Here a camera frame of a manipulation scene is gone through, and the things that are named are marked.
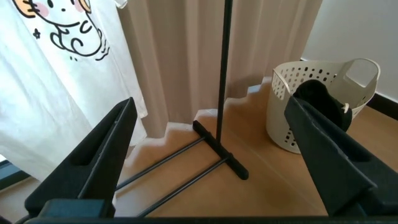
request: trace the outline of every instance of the floor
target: floor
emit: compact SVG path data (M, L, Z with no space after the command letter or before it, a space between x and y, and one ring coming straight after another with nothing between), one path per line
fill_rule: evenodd
M223 164L149 214L150 217L326 215L300 155L277 147L265 129L269 85L252 87L245 98L227 99L222 142L249 171L239 179ZM213 134L216 110L197 120ZM398 171L398 121L365 107L348 134ZM126 160L120 181L196 139L190 125L170 123L163 139L147 139ZM135 216L218 160L204 142L117 192L116 216ZM0 192L0 215L15 221L23 200L39 184L27 180Z

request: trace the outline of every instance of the perforated basket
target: perforated basket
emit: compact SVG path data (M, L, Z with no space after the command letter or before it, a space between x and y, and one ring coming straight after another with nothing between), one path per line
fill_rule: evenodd
M364 60L375 66L377 72L372 80L361 86L347 76L347 71L357 60ZM380 76L379 65L366 58L349 62L334 63L321 61L287 62L274 69L271 92L267 107L267 132L271 139L283 149L300 153L294 136L286 122L284 110L297 87L310 79L321 81L328 88L329 94L340 103L348 103L353 111L353 119L373 97Z

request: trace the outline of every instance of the white wall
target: white wall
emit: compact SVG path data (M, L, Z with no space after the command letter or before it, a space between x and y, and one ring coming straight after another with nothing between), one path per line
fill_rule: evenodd
M398 102L398 1L323 0L302 58L373 59L381 67L377 92Z

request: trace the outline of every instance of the cartoon ear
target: cartoon ear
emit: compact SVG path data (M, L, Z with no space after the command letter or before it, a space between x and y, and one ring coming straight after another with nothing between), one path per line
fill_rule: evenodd
M34 18L36 16L35 11L29 1L26 0L12 0L18 11L26 18Z
M79 0L80 5L85 9L87 13L91 13L91 6L90 6L90 0Z

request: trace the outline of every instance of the white t-shirt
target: white t-shirt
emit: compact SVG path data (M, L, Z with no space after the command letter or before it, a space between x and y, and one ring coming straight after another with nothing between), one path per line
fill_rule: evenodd
M114 0L0 1L0 18L0 154L22 170L43 180L130 96L147 115Z

